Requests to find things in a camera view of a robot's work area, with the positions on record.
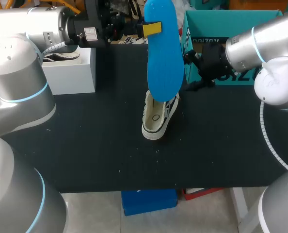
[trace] black tabletop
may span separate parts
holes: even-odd
[[[55,96],[55,115],[3,137],[61,192],[264,186],[285,172],[261,133],[252,86],[180,92],[166,134],[141,132],[147,47],[96,53],[96,93]],[[265,106],[268,136],[288,164],[288,113]]]

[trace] tiled floor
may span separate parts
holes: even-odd
[[[244,193],[249,205],[260,189],[248,188]],[[121,207],[120,192],[63,194],[63,197],[69,209],[67,233],[238,232],[228,189],[190,201],[179,200],[172,209],[127,217]]]

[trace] white sneaker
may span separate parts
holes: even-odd
[[[149,91],[146,92],[142,124],[142,133],[145,138],[157,140],[164,135],[178,105],[178,99],[177,93],[170,101],[158,102],[153,99]]]

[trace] cardboard box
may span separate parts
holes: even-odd
[[[181,48],[183,54],[193,49],[193,43],[216,41],[224,44],[229,37],[236,36],[253,26],[268,22],[281,16],[281,11],[231,11],[198,10],[186,11],[182,32]],[[184,65],[188,83],[200,81],[198,69],[194,64]],[[216,79],[217,85],[253,85],[258,70],[252,69],[236,77],[223,76]]]
[[[285,11],[288,0],[230,0],[230,10],[281,10]]]

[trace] shoe sole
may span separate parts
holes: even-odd
[[[158,139],[160,139],[160,138],[164,135],[164,133],[165,133],[167,127],[168,127],[168,123],[169,123],[172,115],[174,114],[177,106],[178,106],[178,98],[176,98],[176,99],[174,100],[174,104],[173,104],[172,109],[171,109],[171,111],[170,111],[170,115],[169,115],[169,117],[166,119],[164,125],[162,126],[162,128],[161,128],[158,132],[156,132],[156,133],[147,132],[147,131],[144,129],[144,126],[142,125],[142,134],[143,134],[143,136],[144,136],[145,138],[149,139],[149,140],[158,140]]]
[[[148,89],[154,100],[166,102],[175,97],[184,77],[176,11],[171,0],[148,0],[144,8],[145,22],[162,24],[161,33],[148,36]]]

